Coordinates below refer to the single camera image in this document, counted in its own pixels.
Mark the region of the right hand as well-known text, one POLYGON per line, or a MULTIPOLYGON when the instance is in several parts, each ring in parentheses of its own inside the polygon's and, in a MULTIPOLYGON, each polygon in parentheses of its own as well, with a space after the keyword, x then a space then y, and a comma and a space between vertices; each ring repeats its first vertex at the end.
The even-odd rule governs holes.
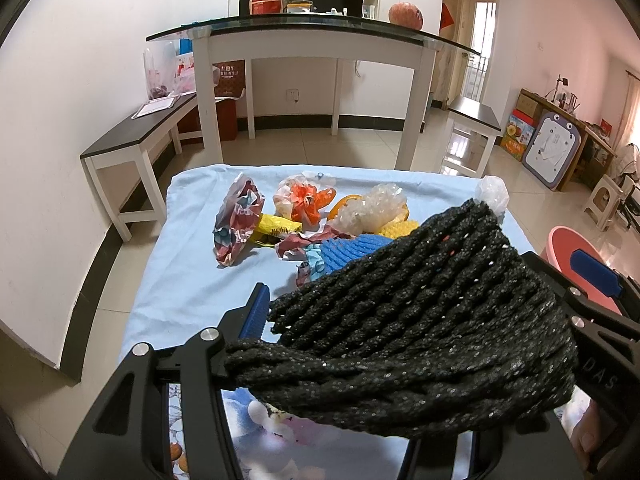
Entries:
POLYGON ((570 436, 570 443, 583 471, 589 466, 590 454, 601 442, 601 421, 598 404, 590 401, 587 411, 570 436))

